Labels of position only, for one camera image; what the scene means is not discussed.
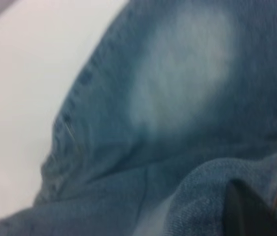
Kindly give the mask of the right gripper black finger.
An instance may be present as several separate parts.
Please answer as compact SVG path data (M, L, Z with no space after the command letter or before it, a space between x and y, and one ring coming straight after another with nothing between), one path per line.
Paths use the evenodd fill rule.
M277 219L265 202L244 181L226 186L223 209L225 236L277 236Z

